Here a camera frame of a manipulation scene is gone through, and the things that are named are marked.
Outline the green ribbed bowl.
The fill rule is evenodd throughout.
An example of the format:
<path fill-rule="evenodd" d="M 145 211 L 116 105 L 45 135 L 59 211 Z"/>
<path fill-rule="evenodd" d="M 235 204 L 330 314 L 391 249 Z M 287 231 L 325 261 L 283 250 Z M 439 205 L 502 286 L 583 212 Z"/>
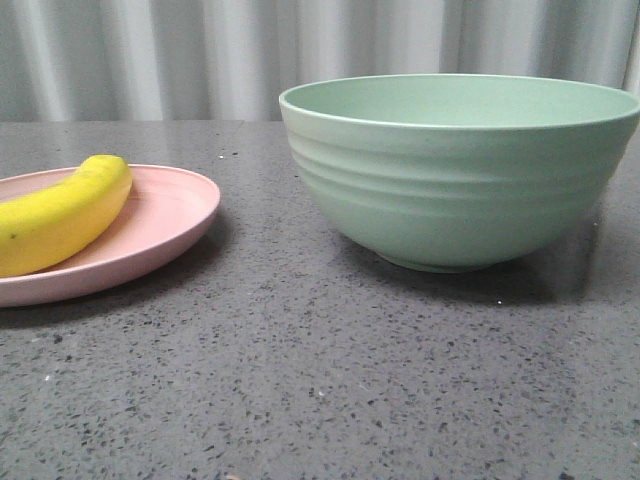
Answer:
<path fill-rule="evenodd" d="M 596 203 L 639 123 L 626 91 L 551 78 L 403 74 L 291 88 L 294 161 L 339 232 L 410 269 L 526 255 Z"/>

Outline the pink plate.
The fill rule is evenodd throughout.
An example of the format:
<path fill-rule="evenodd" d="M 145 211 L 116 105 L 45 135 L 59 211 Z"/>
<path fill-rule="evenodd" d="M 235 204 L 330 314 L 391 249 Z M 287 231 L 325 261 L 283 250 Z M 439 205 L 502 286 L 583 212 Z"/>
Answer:
<path fill-rule="evenodd" d="M 133 187 L 110 227 L 62 263 L 3 278 L 3 307 L 62 301 L 126 283 L 174 260 L 205 234 L 221 200 L 212 180 L 174 167 L 130 168 Z"/>

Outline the yellow banana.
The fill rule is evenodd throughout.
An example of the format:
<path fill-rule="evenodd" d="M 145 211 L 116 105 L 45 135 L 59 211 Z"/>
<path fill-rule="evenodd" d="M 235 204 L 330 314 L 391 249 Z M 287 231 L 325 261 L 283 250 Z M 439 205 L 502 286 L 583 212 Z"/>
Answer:
<path fill-rule="evenodd" d="M 96 240 L 117 218 L 133 184 L 126 161 L 94 155 L 61 181 L 1 203 L 1 276 L 56 265 Z"/>

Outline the grey pleated curtain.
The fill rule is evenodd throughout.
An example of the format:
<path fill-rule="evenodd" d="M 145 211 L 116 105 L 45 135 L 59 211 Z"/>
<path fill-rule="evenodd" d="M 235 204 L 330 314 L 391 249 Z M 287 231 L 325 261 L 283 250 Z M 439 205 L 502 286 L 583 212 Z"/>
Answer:
<path fill-rule="evenodd" d="M 635 1 L 5 1 L 5 121 L 274 120 L 278 94 L 406 73 L 639 88 Z"/>

